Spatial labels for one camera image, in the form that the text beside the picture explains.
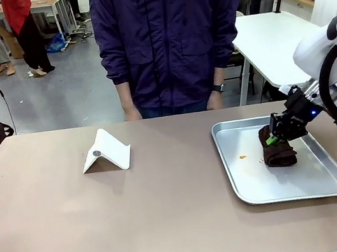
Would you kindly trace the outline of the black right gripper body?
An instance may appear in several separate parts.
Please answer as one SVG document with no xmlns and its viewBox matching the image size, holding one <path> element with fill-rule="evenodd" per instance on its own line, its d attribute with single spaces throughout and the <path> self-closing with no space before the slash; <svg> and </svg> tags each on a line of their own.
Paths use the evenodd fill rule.
<svg viewBox="0 0 337 252">
<path fill-rule="evenodd" d="M 307 135 L 308 123 L 312 122 L 319 114 L 318 105 L 310 101 L 299 86 L 293 85 L 284 106 L 286 107 L 283 112 L 284 130 L 294 130 L 296 139 Z"/>
</svg>

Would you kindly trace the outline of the person's left hand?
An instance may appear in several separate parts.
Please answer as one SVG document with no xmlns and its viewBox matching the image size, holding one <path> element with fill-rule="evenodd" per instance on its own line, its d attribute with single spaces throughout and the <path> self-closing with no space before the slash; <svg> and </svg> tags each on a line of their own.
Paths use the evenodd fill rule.
<svg viewBox="0 0 337 252">
<path fill-rule="evenodd" d="M 207 101 L 207 110 L 218 110 L 222 109 L 223 107 L 223 100 L 222 100 L 222 93 L 218 91 L 212 91 L 209 99 Z"/>
</svg>

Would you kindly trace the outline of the person's right hand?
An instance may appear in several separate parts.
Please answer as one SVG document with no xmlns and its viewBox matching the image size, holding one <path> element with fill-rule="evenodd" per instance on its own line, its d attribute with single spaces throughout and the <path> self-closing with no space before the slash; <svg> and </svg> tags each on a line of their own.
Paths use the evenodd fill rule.
<svg viewBox="0 0 337 252">
<path fill-rule="evenodd" d="M 123 112 L 125 121 L 137 121 L 142 119 L 141 113 L 134 104 L 123 107 Z"/>
</svg>

